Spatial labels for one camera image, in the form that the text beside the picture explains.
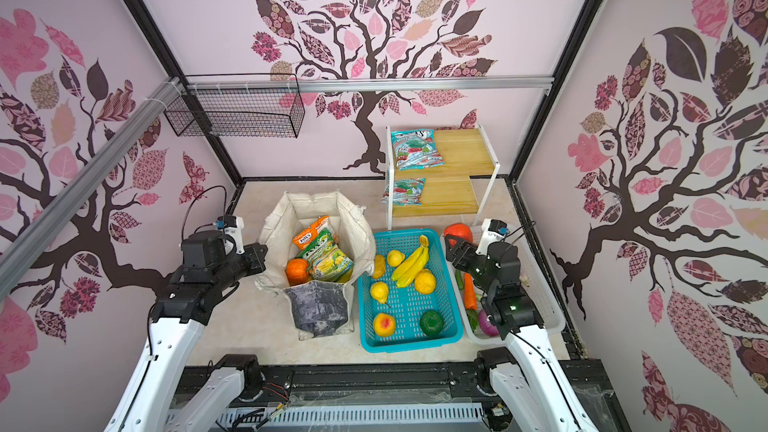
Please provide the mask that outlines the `red tomato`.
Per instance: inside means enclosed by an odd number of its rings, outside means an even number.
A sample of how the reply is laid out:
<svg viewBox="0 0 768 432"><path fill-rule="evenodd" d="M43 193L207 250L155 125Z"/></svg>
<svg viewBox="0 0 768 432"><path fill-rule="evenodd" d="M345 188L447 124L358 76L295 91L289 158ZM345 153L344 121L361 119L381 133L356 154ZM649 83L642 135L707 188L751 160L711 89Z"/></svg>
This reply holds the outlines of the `red tomato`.
<svg viewBox="0 0 768 432"><path fill-rule="evenodd" d="M447 226L443 231L443 235L448 248L454 247L459 239L470 243L474 242L470 227L464 223L454 223Z"/></svg>

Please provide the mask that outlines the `orange bell pepper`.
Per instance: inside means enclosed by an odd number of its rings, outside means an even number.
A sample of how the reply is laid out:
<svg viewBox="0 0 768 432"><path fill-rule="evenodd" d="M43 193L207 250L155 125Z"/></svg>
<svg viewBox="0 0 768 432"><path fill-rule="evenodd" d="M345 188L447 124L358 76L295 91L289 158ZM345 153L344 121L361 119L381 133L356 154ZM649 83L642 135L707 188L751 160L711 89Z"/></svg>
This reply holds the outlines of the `orange bell pepper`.
<svg viewBox="0 0 768 432"><path fill-rule="evenodd" d="M310 281L309 263L303 258L294 258L287 262L285 275L290 286L305 284Z"/></svg>

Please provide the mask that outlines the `cream canvas grocery bag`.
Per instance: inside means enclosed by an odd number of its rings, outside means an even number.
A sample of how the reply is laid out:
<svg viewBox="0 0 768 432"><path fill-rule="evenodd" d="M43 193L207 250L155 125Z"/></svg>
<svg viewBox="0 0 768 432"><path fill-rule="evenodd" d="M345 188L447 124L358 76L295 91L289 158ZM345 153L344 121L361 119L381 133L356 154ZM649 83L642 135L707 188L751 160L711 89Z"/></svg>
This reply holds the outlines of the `cream canvas grocery bag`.
<svg viewBox="0 0 768 432"><path fill-rule="evenodd" d="M285 275L288 261L302 252L292 242L294 236L319 217L327 215L333 238L352 259L354 267L339 282L310 279L290 286ZM299 338L327 337L354 330L351 319L354 284L374 271L376 245L373 231L364 217L364 208L338 191L302 194L285 193L265 219L259 242L268 247L266 271L256 276L256 286L287 298Z"/></svg>

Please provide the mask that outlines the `yellow green candy bag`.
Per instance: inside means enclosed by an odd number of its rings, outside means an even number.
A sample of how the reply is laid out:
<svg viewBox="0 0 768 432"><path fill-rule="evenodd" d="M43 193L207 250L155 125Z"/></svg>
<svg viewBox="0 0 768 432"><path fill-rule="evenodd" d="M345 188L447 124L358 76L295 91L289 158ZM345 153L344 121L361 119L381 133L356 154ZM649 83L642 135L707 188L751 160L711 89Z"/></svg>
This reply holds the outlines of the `yellow green candy bag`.
<svg viewBox="0 0 768 432"><path fill-rule="evenodd" d="M339 282L352 272L354 262L336 244L328 230L318 236L299 254L308 262L308 272L313 280Z"/></svg>

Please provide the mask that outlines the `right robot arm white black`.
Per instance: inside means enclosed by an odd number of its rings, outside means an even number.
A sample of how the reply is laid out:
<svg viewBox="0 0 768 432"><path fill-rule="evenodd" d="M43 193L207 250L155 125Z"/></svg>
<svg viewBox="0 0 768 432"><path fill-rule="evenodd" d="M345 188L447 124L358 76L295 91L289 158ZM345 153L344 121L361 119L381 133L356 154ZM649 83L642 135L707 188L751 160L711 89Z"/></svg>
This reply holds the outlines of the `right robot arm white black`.
<svg viewBox="0 0 768 432"><path fill-rule="evenodd" d="M493 391L523 431L595 431L552 350L541 313L524 285L516 246L483 238L479 245L445 237L446 261L484 292L482 311L501 347L480 359Z"/></svg>

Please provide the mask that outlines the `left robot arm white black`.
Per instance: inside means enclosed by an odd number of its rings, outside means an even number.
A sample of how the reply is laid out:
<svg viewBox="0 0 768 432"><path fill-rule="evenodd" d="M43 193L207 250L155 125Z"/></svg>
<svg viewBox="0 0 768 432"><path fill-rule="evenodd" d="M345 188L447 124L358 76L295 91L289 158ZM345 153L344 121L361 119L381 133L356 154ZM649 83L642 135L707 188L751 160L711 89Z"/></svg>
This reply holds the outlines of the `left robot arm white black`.
<svg viewBox="0 0 768 432"><path fill-rule="evenodd" d="M237 358L214 370L171 424L167 415L196 343L215 308L240 280L266 271L268 247L245 245L238 228L196 232L180 243L182 263L147 315L146 343L107 431L206 431L252 382L254 360Z"/></svg>

